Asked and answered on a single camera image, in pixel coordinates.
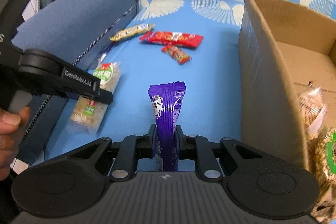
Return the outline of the left hand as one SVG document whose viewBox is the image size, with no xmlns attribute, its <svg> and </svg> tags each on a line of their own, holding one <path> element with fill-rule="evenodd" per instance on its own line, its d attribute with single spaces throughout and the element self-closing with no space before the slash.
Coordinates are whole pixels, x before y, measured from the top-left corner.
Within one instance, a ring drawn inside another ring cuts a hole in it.
<svg viewBox="0 0 336 224">
<path fill-rule="evenodd" d="M 18 114 L 1 109 L 1 181 L 9 176 L 10 165 L 18 154 L 19 144 L 23 139 L 24 127 L 30 117 L 30 108 L 26 106 Z"/>
</svg>

